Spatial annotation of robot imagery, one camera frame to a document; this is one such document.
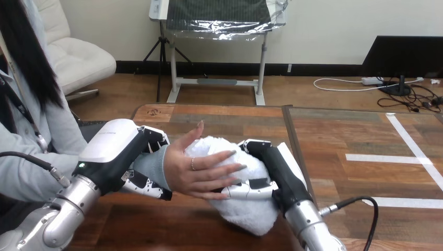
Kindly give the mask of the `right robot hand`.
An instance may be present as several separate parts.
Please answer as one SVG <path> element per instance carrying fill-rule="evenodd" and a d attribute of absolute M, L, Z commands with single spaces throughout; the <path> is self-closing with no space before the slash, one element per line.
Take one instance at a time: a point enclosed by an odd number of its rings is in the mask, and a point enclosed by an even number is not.
<path fill-rule="evenodd" d="M 291 212 L 305 217 L 308 222 L 313 221 L 312 217 L 319 216 L 303 173 L 286 143 L 273 146 L 270 141 L 248 139 L 238 145 L 264 163 L 269 178 L 249 179 L 215 189 L 216 193 L 239 200 L 272 198 L 284 214 Z"/>

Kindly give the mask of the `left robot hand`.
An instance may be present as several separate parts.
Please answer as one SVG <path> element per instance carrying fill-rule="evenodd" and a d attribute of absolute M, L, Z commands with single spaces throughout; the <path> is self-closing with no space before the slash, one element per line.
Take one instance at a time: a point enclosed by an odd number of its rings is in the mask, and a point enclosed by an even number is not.
<path fill-rule="evenodd" d="M 168 145 L 167 135 L 129 119 L 106 122 L 80 153 L 74 177 L 92 181 L 102 195 L 125 191 L 169 201 L 172 192 L 135 171 L 131 165 L 142 153 Z"/>

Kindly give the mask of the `person's hand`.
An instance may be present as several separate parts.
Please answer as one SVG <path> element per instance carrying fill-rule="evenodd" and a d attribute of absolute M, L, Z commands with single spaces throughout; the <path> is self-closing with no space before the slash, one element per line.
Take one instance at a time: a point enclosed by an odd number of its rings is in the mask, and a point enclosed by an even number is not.
<path fill-rule="evenodd" d="M 227 200 L 228 196 L 214 192 L 215 189 L 241 183 L 229 175 L 247 168 L 239 163 L 220 166 L 220 163 L 236 154 L 236 151 L 222 151 L 206 157 L 191 158 L 185 149 L 199 139 L 204 131 L 204 121 L 196 128 L 170 144 L 164 157 L 164 175 L 173 192 L 204 200 Z"/>

